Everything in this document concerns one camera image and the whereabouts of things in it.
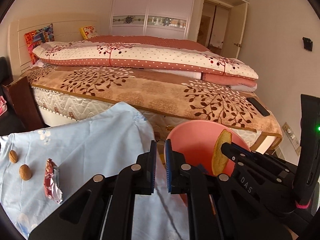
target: pillow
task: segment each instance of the pillow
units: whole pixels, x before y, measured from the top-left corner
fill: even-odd
[[[26,39],[28,51],[31,57],[32,64],[35,64],[38,58],[32,53],[33,49],[41,43],[54,41],[53,24],[39,30],[34,30],[24,35]]]
[[[80,33],[85,40],[98,36],[95,26],[81,27]]]

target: wall socket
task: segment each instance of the wall socket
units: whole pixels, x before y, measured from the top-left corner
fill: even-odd
[[[288,136],[289,140],[291,141],[297,155],[300,156],[300,152],[301,152],[300,141],[295,136],[292,129],[290,128],[290,126],[287,123],[284,123],[284,125],[282,126],[282,129],[283,129],[284,133]]]

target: white wardrobe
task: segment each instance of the white wardrobe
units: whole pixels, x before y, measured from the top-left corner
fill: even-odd
[[[193,0],[113,0],[110,34],[186,39]]]

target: yellow food item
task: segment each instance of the yellow food item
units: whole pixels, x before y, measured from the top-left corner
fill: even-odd
[[[18,161],[18,156],[17,156],[17,153],[14,151],[14,150],[11,150],[9,152],[9,160],[12,162],[12,163],[16,163]]]
[[[31,178],[31,176],[32,176],[31,170],[28,167],[28,165],[26,165],[26,164],[23,164],[20,167],[19,174],[20,174],[21,179],[23,179],[23,180],[29,180]]]
[[[232,133],[228,132],[224,129],[221,134],[219,135],[217,142],[214,146],[212,160],[211,160],[211,168],[212,173],[214,176],[218,176],[221,174],[228,163],[228,158],[222,154],[221,146],[225,142],[230,143],[232,142]]]

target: silver screw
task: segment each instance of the silver screw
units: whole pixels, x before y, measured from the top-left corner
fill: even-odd
[[[100,174],[95,175],[95,176],[93,177],[93,181],[94,181],[94,182],[100,182],[100,181],[102,181],[102,180],[103,180],[103,176],[100,175]]]
[[[131,166],[131,170],[133,170],[133,171],[138,171],[140,169],[141,169],[140,164],[134,164],[134,165]]]
[[[187,163],[184,163],[181,165],[181,169],[183,169],[184,171],[188,171],[191,169],[191,166]]]
[[[220,174],[219,179],[222,181],[227,181],[229,179],[229,176],[227,174]]]

